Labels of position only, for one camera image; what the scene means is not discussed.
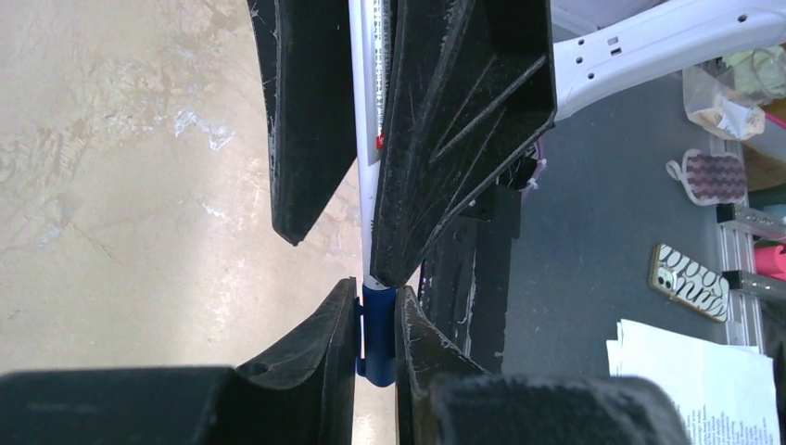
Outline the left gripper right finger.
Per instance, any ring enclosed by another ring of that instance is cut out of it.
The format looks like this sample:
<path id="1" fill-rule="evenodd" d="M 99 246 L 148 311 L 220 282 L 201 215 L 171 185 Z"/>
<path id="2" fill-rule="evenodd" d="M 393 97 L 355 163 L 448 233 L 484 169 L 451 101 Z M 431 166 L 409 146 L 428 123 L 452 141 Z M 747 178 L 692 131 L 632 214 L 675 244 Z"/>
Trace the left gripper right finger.
<path id="1" fill-rule="evenodd" d="M 400 444 L 688 444 L 671 399 L 639 377 L 491 374 L 425 316 L 395 310 Z"/>

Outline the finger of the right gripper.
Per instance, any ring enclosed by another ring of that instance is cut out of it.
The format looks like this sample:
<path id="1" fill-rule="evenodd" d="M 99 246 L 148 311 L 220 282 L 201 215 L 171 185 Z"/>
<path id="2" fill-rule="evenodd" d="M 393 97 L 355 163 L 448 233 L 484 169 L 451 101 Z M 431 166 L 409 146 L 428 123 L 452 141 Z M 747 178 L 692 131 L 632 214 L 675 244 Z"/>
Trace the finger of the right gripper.
<path id="1" fill-rule="evenodd" d="M 247 5 L 266 108 L 272 226 L 297 245 L 356 158 L 349 4 Z"/>
<path id="2" fill-rule="evenodd" d="M 401 1 L 371 275 L 403 286 L 556 112 L 546 1 Z"/>

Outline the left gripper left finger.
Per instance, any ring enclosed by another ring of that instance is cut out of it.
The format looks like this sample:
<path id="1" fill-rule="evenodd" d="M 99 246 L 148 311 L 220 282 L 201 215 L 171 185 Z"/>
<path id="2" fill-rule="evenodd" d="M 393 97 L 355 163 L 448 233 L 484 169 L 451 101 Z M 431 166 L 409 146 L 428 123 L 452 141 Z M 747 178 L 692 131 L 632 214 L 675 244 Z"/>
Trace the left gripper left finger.
<path id="1" fill-rule="evenodd" d="M 16 372 L 1 378 L 5 444 L 348 444 L 356 282 L 237 367 Z"/>

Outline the white marker pen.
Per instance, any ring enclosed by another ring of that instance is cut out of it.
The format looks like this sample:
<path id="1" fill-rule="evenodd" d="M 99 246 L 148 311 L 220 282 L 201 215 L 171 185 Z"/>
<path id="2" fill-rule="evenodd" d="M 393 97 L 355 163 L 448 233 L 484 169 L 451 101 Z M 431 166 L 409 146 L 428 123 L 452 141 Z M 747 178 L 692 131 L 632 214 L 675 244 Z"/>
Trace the white marker pen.
<path id="1" fill-rule="evenodd" d="M 349 2 L 352 84 L 361 206 L 362 284 L 386 287 L 371 275 L 372 229 L 387 101 L 391 46 L 389 1 Z"/>

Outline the blue marker cap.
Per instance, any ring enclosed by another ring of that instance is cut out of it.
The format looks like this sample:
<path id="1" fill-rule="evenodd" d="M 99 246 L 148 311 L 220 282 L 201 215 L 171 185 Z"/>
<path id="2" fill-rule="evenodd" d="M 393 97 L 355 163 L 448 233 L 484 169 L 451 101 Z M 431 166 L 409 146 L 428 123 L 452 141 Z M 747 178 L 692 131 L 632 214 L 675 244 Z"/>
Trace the blue marker cap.
<path id="1" fill-rule="evenodd" d="M 355 298 L 355 325 L 359 328 L 356 371 L 371 384 L 386 388 L 396 380 L 395 308 L 397 291 L 361 287 Z"/>

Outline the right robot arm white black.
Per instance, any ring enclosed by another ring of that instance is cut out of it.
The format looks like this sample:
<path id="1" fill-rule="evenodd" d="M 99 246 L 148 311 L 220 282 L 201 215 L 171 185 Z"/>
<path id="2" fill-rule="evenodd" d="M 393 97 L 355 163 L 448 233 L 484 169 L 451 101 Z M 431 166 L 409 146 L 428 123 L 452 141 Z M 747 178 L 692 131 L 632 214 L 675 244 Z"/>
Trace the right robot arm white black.
<path id="1" fill-rule="evenodd" d="M 781 1 L 666 1 L 556 42 L 547 1 L 252 1 L 273 230 L 300 243 L 352 166 L 364 282 L 402 286 L 557 122 L 785 40 Z"/>

